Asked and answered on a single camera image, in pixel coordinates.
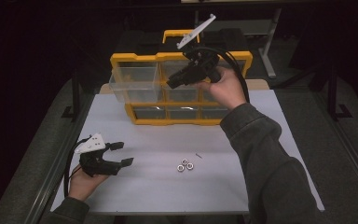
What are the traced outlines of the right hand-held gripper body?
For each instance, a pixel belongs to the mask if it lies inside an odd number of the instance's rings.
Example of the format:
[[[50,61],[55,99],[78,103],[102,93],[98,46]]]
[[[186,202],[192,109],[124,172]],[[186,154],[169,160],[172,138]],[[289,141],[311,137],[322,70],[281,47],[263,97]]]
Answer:
[[[182,40],[177,43],[177,48],[189,59],[187,66],[192,66],[194,68],[193,74],[197,82],[202,81],[207,77],[212,83],[215,83],[221,78],[215,70],[219,61],[217,53],[213,49],[201,47],[197,44],[199,34],[215,19],[215,15],[211,14],[208,20],[203,22],[189,34],[184,34]]]

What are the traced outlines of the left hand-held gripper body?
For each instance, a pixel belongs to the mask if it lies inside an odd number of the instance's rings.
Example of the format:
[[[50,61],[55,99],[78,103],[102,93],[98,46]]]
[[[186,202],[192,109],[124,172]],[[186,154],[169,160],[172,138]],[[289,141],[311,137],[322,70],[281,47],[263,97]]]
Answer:
[[[103,158],[104,153],[109,150],[105,144],[102,135],[96,133],[75,149],[75,153],[80,155],[80,166],[87,175],[117,175],[117,162]]]

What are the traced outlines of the yellow black drawer organizer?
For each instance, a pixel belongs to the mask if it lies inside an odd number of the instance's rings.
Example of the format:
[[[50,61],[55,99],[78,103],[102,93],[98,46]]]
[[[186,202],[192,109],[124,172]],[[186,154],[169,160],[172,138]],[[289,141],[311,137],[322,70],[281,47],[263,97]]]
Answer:
[[[116,67],[151,67],[159,70],[159,82],[162,78],[161,63],[166,61],[188,61],[183,52],[177,48],[184,34],[190,30],[167,30],[159,33],[144,33],[142,31],[128,31],[119,41],[117,50],[110,58],[112,70]],[[235,28],[221,29],[219,31],[203,31],[197,38],[201,47],[213,49],[219,61],[217,66],[230,67],[240,80],[243,93],[248,95],[248,87],[244,80],[250,68],[253,55],[249,51],[246,39],[241,30]],[[212,82],[209,78],[202,81]],[[130,120],[137,125],[151,125],[138,123],[128,112],[132,103],[122,103]]]

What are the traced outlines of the person's right hand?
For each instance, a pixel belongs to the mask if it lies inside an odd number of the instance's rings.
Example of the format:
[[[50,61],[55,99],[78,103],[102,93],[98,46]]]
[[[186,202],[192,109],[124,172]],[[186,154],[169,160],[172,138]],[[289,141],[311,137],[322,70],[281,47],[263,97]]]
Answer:
[[[217,67],[217,71],[221,76],[216,83],[208,83],[200,81],[193,84],[193,87],[207,91],[212,95],[217,103],[232,110],[239,105],[246,103],[245,95],[235,72],[225,67]]]

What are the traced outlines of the person's left hand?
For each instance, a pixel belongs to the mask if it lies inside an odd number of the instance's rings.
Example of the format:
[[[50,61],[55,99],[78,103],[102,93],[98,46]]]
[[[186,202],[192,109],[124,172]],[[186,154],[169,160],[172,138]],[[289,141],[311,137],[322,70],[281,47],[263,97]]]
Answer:
[[[85,202],[107,178],[108,175],[89,176],[78,165],[71,173],[68,196]]]

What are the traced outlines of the rows of clear drawers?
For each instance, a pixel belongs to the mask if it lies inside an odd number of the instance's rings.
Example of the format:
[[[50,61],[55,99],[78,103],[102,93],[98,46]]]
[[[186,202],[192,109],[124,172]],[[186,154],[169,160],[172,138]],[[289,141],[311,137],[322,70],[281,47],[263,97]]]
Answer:
[[[151,125],[176,123],[215,125],[227,114],[227,110],[218,104],[210,93],[190,85],[171,89],[167,85],[168,80],[162,72],[161,89],[156,103],[131,104],[128,112],[136,122]]]

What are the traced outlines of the black metal stand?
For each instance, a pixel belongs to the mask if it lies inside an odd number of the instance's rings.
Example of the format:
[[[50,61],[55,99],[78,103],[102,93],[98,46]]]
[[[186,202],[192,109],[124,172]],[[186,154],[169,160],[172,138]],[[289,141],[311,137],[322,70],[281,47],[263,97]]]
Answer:
[[[334,121],[351,118],[351,112],[345,105],[337,104],[337,70],[331,66],[327,88],[327,112]]]
[[[71,119],[75,121],[80,112],[80,86],[78,82],[77,71],[74,71],[71,78],[72,84],[72,104],[67,106],[63,113],[62,117],[65,119]]]

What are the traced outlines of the aluminium frame rail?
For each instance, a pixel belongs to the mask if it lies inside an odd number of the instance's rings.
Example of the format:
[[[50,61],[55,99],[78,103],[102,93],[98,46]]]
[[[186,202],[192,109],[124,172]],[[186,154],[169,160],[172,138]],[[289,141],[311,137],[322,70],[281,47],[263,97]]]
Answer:
[[[59,107],[58,112],[48,112],[57,124],[49,124],[36,135],[30,171],[31,178],[38,180],[38,185],[23,224],[38,224],[50,208],[50,201],[56,195],[65,173],[68,155],[76,144],[93,99],[93,94],[74,96],[71,93],[69,102]]]
[[[313,93],[312,96],[315,99],[317,106],[319,106],[321,109],[324,109],[324,117],[327,119],[329,125],[333,129],[340,144],[343,146],[346,154],[349,157],[351,166],[353,167],[353,170],[358,177],[358,152],[354,144],[351,142],[349,136],[345,133],[344,129],[339,123],[340,119],[349,119],[351,117],[351,113],[345,105],[338,106],[339,112],[331,112],[329,103],[325,101],[320,93]]]

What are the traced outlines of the white metal desk frame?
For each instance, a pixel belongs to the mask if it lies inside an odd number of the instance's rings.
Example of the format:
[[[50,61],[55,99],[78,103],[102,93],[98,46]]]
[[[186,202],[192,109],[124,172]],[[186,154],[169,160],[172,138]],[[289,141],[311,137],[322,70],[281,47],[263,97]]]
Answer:
[[[269,48],[278,26],[282,10],[276,8],[271,19],[267,20],[239,20],[239,21],[214,21],[208,30],[217,31],[223,28],[238,28],[246,35],[262,35],[267,38],[265,45],[258,49],[260,59],[269,78],[274,79],[277,75],[269,59]]]

